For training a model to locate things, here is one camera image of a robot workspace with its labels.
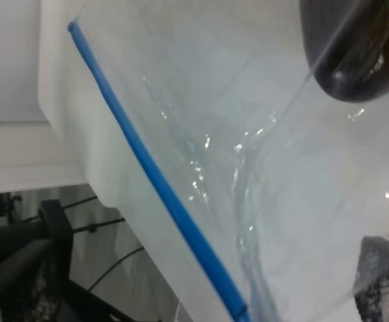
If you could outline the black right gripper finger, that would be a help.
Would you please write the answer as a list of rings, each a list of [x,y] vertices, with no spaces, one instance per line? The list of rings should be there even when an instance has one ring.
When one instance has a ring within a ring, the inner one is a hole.
[[[362,321],[389,321],[389,240],[362,239],[353,297]]]

